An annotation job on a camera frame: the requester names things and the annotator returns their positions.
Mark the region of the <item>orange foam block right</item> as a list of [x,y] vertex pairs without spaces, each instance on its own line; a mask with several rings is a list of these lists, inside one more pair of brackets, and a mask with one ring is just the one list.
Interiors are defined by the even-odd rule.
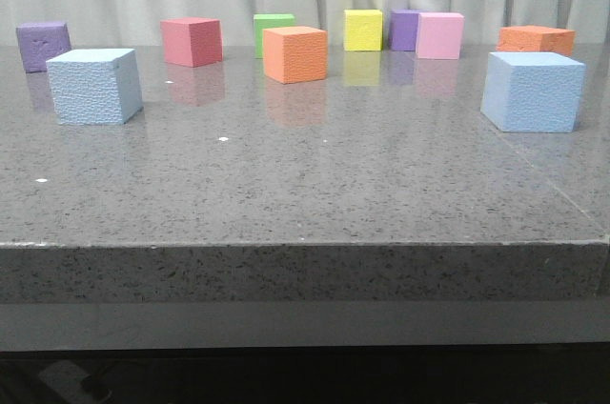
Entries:
[[570,56],[576,32],[536,25],[503,27],[499,30],[497,51],[549,51]]

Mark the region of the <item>red foam block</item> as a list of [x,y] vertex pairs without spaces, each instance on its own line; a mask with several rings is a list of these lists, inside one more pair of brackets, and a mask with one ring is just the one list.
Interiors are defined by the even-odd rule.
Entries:
[[167,63],[200,67],[223,60],[219,19],[184,17],[160,21]]

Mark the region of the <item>pink foam block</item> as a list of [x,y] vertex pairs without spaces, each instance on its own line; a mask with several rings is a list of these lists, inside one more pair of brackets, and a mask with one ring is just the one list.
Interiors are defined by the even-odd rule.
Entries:
[[456,60],[460,56],[464,16],[458,12],[422,12],[418,16],[416,55]]

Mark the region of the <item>orange foam block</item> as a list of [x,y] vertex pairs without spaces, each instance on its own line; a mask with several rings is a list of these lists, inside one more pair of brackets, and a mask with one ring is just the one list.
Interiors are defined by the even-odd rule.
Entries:
[[322,80],[328,69],[328,32],[306,26],[265,29],[263,67],[282,84]]
[[503,27],[499,30],[497,51],[549,51],[570,56],[576,32],[536,25]]

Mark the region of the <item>yellow foam block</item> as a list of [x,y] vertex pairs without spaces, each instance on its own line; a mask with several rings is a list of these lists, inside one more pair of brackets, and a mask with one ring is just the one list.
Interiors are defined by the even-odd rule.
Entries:
[[381,10],[345,10],[343,47],[346,51],[382,49],[383,13]]

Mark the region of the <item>purple foam block left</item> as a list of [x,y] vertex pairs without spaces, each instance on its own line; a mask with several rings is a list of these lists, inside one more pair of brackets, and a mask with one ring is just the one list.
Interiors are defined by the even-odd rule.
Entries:
[[49,59],[71,50],[65,21],[24,23],[15,32],[26,73],[46,71]]

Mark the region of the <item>orange foam block centre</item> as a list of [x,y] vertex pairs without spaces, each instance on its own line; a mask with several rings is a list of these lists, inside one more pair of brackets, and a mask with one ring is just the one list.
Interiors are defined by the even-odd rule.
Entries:
[[306,26],[265,29],[263,67],[282,84],[322,80],[328,69],[328,32]]

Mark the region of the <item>green foam block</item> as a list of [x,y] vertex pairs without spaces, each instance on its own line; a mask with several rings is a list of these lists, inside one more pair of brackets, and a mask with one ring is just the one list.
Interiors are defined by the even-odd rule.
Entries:
[[265,29],[290,27],[295,24],[295,16],[291,13],[258,13],[254,21],[254,57],[263,57],[263,31]]

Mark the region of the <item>purple foam block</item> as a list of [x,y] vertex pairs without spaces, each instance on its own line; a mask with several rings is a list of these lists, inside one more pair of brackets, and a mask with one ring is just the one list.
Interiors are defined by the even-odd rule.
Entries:
[[24,23],[15,32],[26,73],[46,71],[49,59],[71,50],[65,21]]
[[422,10],[392,10],[388,34],[391,51],[415,51]]

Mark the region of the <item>purple foam block right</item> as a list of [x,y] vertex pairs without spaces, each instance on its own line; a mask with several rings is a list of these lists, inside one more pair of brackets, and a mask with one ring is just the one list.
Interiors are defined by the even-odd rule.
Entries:
[[392,10],[388,34],[391,51],[415,51],[422,10]]

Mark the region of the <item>blue foam block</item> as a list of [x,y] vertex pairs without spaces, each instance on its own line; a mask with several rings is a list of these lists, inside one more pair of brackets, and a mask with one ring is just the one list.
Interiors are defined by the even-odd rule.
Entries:
[[555,52],[491,52],[480,111],[501,131],[571,132],[585,74]]
[[70,50],[46,66],[61,124],[124,124],[143,108],[133,49]]

